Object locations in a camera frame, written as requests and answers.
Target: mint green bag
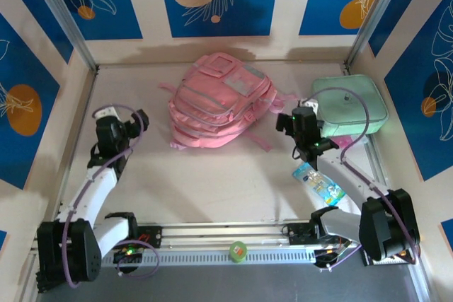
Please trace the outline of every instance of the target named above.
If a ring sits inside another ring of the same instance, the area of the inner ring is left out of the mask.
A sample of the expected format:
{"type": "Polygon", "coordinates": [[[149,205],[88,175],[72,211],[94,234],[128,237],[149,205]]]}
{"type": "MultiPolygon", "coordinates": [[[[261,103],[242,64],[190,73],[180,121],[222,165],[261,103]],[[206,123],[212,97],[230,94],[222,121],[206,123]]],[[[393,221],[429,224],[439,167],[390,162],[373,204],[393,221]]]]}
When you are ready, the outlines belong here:
{"type": "MultiPolygon", "coordinates": [[[[373,80],[363,74],[316,79],[311,93],[324,88],[340,86],[360,95],[369,110],[369,128],[373,134],[389,118],[389,112],[373,80]]],[[[365,128],[365,111],[360,101],[345,91],[332,90],[320,93],[317,98],[318,119],[324,121],[322,137],[360,134],[365,128]]]]}

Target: green tape roll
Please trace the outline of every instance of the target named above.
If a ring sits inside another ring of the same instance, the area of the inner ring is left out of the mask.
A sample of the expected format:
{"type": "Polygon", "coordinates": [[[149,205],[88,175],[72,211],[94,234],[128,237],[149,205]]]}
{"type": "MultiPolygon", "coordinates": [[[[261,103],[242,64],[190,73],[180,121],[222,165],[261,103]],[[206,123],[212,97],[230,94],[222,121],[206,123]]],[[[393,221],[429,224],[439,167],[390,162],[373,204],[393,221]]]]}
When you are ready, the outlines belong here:
{"type": "Polygon", "coordinates": [[[234,242],[229,247],[229,255],[233,262],[240,263],[247,256],[247,246],[240,241],[234,242]]]}

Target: white floor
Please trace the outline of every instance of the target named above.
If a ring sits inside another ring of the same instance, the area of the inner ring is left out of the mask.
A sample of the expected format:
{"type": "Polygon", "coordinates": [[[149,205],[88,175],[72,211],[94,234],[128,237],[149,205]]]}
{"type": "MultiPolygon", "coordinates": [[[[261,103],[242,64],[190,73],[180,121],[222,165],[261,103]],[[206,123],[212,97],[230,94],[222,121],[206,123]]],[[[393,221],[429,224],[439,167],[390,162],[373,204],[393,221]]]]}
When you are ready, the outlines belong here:
{"type": "MultiPolygon", "coordinates": [[[[259,62],[256,66],[271,76],[280,91],[301,97],[308,96],[314,79],[342,74],[338,64],[259,62]]],[[[90,148],[96,142],[91,113],[108,103],[122,103],[143,108],[151,124],[98,218],[110,212],[133,211],[139,223],[273,221],[309,219],[312,211],[325,206],[317,194],[292,177],[300,162],[292,160],[293,141],[275,130],[276,116],[271,113],[252,128],[274,146],[270,153],[246,137],[220,149],[172,149],[168,145],[170,94],[158,89],[158,84],[178,85],[187,68],[187,64],[101,68],[64,202],[82,183],[90,148]]],[[[287,105],[286,111],[293,106],[287,105]]],[[[130,114],[120,111],[120,116],[126,120],[130,114]]],[[[363,147],[355,147],[349,157],[371,172],[363,147]]],[[[353,208],[347,198],[340,207],[353,208]]]]}

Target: backpack strap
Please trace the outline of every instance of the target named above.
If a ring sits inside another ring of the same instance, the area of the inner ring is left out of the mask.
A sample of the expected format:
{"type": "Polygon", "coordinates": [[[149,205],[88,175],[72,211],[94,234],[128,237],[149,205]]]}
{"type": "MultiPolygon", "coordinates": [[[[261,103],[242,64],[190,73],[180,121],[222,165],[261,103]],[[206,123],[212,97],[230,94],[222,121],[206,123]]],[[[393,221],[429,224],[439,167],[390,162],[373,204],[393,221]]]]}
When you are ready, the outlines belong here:
{"type": "Polygon", "coordinates": [[[290,93],[289,95],[277,94],[269,107],[269,111],[271,111],[271,113],[281,113],[285,108],[285,103],[291,100],[299,100],[299,97],[293,93],[290,93]]]}
{"type": "Polygon", "coordinates": [[[177,141],[176,139],[173,139],[171,142],[170,142],[170,146],[176,150],[184,150],[187,148],[186,145],[183,145],[181,144],[179,141],[177,141]]]}
{"type": "Polygon", "coordinates": [[[176,86],[170,83],[159,83],[158,84],[159,88],[162,88],[164,90],[170,91],[172,94],[176,93],[176,86]]]}
{"type": "Polygon", "coordinates": [[[261,137],[258,137],[256,134],[254,134],[253,132],[250,132],[248,130],[244,131],[242,133],[243,136],[249,138],[250,140],[254,141],[255,143],[257,143],[257,145],[259,145],[262,150],[266,151],[266,152],[269,152],[270,150],[273,149],[272,145],[270,145],[266,140],[264,140],[263,138],[261,137]]]}

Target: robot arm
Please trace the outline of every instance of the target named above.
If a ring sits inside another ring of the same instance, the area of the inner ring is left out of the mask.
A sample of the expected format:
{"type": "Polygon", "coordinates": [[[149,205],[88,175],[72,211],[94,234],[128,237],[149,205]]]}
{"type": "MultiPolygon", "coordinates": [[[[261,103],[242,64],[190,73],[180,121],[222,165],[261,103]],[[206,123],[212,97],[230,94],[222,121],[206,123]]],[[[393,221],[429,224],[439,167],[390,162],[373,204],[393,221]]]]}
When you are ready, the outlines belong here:
{"type": "Polygon", "coordinates": [[[54,221],[42,222],[38,228],[40,271],[37,283],[40,293],[66,281],[62,237],[69,217],[67,262],[71,278],[77,282],[96,279],[102,258],[121,240],[138,237],[133,213],[109,214],[100,226],[94,228],[105,199],[125,169],[127,158],[124,153],[130,140],[140,134],[140,119],[144,131],[149,125],[143,110],[138,110],[137,114],[140,118],[135,113],[132,115],[134,122],[121,122],[114,107],[95,114],[98,142],[91,149],[84,183],[54,221]]]}
{"type": "Polygon", "coordinates": [[[335,181],[359,207],[361,214],[347,213],[337,207],[315,211],[311,215],[311,223],[316,226],[314,237],[337,235],[347,238],[361,244],[365,252],[378,261],[408,250],[411,245],[395,215],[376,193],[375,189],[378,189],[390,201],[413,243],[419,244],[420,234],[409,194],[403,189],[390,190],[370,178],[347,157],[341,158],[338,145],[321,138],[314,112],[316,107],[316,103],[308,102],[293,109],[291,115],[280,114],[276,128],[294,139],[293,158],[301,158],[335,181]],[[324,154],[331,149],[337,150],[324,154]]]}

